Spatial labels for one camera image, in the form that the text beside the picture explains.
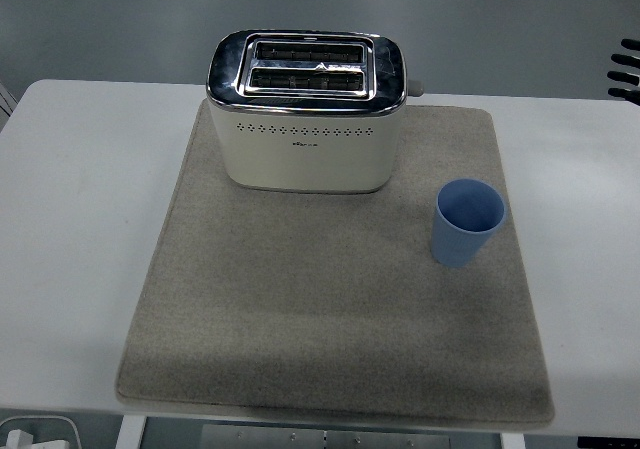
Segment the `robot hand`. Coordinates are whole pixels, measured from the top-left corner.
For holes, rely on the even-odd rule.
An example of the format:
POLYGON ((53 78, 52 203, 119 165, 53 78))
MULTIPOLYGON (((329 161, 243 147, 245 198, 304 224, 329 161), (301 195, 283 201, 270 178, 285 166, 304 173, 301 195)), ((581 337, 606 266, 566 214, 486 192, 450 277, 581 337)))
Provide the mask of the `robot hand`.
POLYGON ((617 86, 609 87, 607 94, 615 99, 639 105, 639 40, 623 38, 620 46, 624 52, 610 56, 616 68, 607 72, 607 78, 617 86))

